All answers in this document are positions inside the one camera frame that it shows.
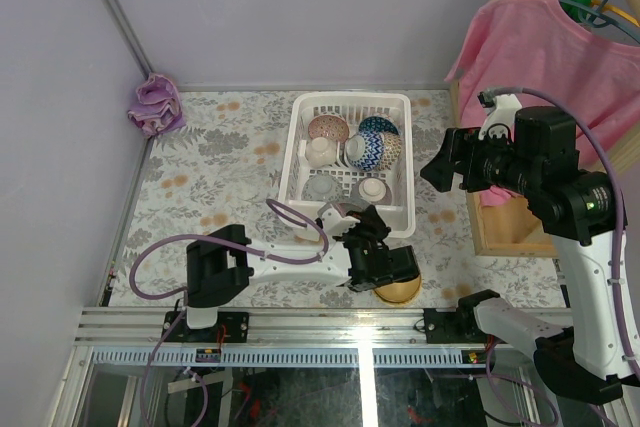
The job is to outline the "brown checker pattern bowl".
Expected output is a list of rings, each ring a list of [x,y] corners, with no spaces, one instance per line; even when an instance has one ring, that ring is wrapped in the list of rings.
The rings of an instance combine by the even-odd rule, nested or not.
[[[402,138],[398,134],[391,132],[381,132],[383,141],[383,154],[378,163],[377,169],[380,171],[389,170],[400,157],[403,150]]]

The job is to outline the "purple striped bowl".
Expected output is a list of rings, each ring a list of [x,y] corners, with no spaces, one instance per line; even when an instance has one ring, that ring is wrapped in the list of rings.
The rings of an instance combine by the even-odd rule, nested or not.
[[[386,182],[368,177],[357,181],[352,187],[351,199],[362,205],[390,205],[392,193]]]

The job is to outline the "blue triangle pattern bowl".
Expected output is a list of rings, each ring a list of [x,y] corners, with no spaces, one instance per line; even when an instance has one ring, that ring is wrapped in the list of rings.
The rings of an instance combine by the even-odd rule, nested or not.
[[[359,132],[377,132],[399,134],[396,124],[389,118],[382,115],[372,115],[364,118],[358,126]]]

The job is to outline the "white plastic dish rack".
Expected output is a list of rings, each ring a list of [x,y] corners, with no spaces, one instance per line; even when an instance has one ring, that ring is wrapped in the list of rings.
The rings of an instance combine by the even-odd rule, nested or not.
[[[388,116],[398,128],[402,140],[399,158],[386,170],[364,172],[351,166],[344,148],[339,147],[333,163],[311,167],[305,156],[306,146],[311,141],[308,127],[314,118],[326,114],[343,118],[352,135],[365,118],[375,114]],[[351,194],[359,180],[366,177],[381,179],[390,188],[391,200],[377,210],[391,229],[389,236],[396,239],[412,236],[416,220],[410,99],[400,93],[377,92],[312,92],[300,95],[292,107],[278,200],[315,218],[324,203],[304,199],[303,189],[309,178],[316,174],[328,174],[336,179],[344,196]]]

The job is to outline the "red eye pattern bowl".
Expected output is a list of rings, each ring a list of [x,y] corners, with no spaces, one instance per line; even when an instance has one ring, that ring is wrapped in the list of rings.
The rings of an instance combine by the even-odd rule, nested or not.
[[[350,136],[350,129],[342,117],[324,114],[316,116],[310,121],[308,134],[311,139],[323,137],[338,143],[344,143]]]

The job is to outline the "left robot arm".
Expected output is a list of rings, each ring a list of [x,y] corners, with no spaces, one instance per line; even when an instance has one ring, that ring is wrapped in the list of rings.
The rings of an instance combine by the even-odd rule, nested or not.
[[[412,247],[385,244],[390,228],[373,205],[352,209],[327,203],[316,220],[299,222],[319,234],[319,251],[252,243],[240,224],[189,244],[186,332],[197,341],[212,339],[219,328],[218,309],[252,284],[311,281],[365,292],[420,276]]]

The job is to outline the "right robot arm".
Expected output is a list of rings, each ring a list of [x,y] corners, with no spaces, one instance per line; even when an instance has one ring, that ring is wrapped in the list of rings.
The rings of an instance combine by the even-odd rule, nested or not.
[[[557,327],[514,308],[485,290],[462,298],[456,329],[467,341],[492,335],[529,357],[556,395],[603,405],[637,385],[616,322],[613,248],[618,201],[608,176],[579,166],[576,122],[551,106],[527,107],[513,125],[449,128],[442,146],[420,175],[448,192],[492,186],[524,197],[556,249],[570,302],[572,324]]]

